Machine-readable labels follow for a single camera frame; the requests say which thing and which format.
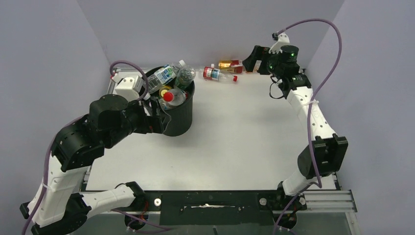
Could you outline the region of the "yellow juice bottle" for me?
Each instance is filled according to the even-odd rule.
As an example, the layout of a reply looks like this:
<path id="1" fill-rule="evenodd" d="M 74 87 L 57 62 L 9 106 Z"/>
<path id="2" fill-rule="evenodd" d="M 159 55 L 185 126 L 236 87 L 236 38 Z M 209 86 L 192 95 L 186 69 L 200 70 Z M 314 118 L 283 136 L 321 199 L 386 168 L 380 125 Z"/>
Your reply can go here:
<path id="1" fill-rule="evenodd" d="M 169 85 L 165 85 L 165 86 L 161 87 L 161 88 L 159 89 L 159 96 L 160 96 L 161 98 L 163 98 L 164 94 L 165 94 L 166 92 L 168 92 L 169 90 L 171 90 L 171 89 L 173 89 L 173 88 L 172 88 L 171 86 L 169 86 Z"/>

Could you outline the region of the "clear bottle blue green label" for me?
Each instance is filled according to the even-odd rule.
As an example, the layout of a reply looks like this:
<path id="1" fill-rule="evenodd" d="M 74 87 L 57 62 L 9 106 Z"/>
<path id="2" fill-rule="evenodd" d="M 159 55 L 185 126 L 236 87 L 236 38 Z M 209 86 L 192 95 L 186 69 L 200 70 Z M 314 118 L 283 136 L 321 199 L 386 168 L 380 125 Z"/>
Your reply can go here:
<path id="1" fill-rule="evenodd" d="M 178 71 L 186 65 L 184 60 L 166 64 L 157 69 L 153 74 L 147 76 L 149 82 L 149 94 L 157 92 L 161 87 L 171 82 L 177 77 Z"/>

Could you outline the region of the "orange drink bottle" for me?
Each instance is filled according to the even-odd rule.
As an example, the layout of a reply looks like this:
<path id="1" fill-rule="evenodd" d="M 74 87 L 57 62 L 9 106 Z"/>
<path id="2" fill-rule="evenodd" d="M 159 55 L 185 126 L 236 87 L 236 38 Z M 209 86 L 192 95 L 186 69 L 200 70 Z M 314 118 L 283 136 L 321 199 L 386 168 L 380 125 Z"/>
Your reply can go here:
<path id="1" fill-rule="evenodd" d="M 262 60 L 256 60 L 254 67 L 253 67 L 253 72 L 261 74 L 261 71 L 262 71 L 261 65 L 262 65 Z"/>

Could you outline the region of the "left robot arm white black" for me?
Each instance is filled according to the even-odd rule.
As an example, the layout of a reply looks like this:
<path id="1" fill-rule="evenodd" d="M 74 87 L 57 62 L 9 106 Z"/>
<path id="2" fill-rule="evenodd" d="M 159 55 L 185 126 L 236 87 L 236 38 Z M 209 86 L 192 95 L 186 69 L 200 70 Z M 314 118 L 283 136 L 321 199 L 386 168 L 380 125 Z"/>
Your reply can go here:
<path id="1" fill-rule="evenodd" d="M 68 235 L 89 218 L 113 209 L 143 209 L 144 190 L 136 182 L 94 194 L 76 192 L 93 162 L 127 136 L 165 131 L 171 120 L 159 101 L 149 106 L 106 94 L 90 104 L 89 112 L 63 127 L 51 141 L 42 183 L 35 197 L 21 204 L 34 235 Z"/>

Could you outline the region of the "red gold label bottle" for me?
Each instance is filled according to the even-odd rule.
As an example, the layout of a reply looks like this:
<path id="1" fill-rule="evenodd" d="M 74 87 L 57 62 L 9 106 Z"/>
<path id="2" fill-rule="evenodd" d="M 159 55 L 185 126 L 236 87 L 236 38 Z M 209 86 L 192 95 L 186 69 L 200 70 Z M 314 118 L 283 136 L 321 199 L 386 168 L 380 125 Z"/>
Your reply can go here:
<path id="1" fill-rule="evenodd" d="M 218 68 L 233 74 L 241 74 L 244 70 L 242 60 L 221 60 Z"/>

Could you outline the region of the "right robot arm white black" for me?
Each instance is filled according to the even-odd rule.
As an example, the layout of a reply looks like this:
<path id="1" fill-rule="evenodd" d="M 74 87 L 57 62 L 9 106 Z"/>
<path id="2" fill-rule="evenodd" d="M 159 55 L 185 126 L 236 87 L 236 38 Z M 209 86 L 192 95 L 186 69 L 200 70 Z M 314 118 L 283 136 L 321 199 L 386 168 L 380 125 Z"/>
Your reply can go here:
<path id="1" fill-rule="evenodd" d="M 280 183 L 283 191 L 275 195 L 275 202 L 282 209 L 293 205 L 294 195 L 308 185 L 317 184 L 322 177 L 339 171 L 348 147 L 346 137 L 337 135 L 319 108 L 315 91 L 297 63 L 298 52 L 299 48 L 292 45 L 282 46 L 278 52 L 255 46 L 242 62 L 246 71 L 252 72 L 258 65 L 261 75 L 270 74 L 277 80 L 282 97 L 295 110 L 307 131 L 308 144 L 298 156 L 297 169 Z"/>

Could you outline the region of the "clear bottle dark green label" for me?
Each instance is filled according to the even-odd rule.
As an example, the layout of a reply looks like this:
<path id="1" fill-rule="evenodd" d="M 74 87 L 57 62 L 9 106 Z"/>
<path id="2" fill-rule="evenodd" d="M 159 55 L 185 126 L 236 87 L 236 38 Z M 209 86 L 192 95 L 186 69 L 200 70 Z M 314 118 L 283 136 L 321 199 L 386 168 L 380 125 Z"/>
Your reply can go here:
<path id="1" fill-rule="evenodd" d="M 196 70 L 191 66 L 182 67 L 175 79 L 175 87 L 185 90 L 194 80 Z"/>

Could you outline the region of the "black ribbed plastic bin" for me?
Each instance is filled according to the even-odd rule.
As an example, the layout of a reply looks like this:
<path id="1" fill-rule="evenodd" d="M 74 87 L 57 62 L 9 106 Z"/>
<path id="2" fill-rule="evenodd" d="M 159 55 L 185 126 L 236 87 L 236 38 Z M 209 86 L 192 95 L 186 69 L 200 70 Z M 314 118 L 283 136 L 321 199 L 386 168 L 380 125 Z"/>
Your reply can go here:
<path id="1" fill-rule="evenodd" d="M 192 82 L 185 91 L 188 93 L 187 100 L 180 106 L 169 109 L 166 112 L 171 115 L 171 121 L 167 130 L 163 133 L 166 136 L 176 137 L 184 134 L 192 125 L 193 121 L 193 96 L 195 83 Z"/>

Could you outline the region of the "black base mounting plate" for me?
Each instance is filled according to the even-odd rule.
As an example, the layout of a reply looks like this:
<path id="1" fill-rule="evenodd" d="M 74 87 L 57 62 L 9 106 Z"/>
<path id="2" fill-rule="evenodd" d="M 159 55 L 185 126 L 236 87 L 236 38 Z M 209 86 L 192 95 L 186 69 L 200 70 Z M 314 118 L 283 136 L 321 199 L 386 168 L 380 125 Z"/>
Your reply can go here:
<path id="1" fill-rule="evenodd" d="M 282 211 L 305 211 L 303 195 L 293 202 L 277 190 L 147 190 L 125 212 L 158 214 L 160 225 L 273 225 Z"/>

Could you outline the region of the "clear bottle red blue label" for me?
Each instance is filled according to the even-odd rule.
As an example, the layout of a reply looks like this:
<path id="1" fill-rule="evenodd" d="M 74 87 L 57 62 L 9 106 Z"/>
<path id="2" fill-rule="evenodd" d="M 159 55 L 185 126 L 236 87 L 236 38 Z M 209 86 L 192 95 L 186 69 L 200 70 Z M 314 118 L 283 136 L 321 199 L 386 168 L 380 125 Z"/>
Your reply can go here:
<path id="1" fill-rule="evenodd" d="M 221 83 L 236 83 L 238 76 L 233 75 L 225 70 L 216 69 L 213 67 L 203 67 L 199 69 L 203 79 L 221 82 Z"/>

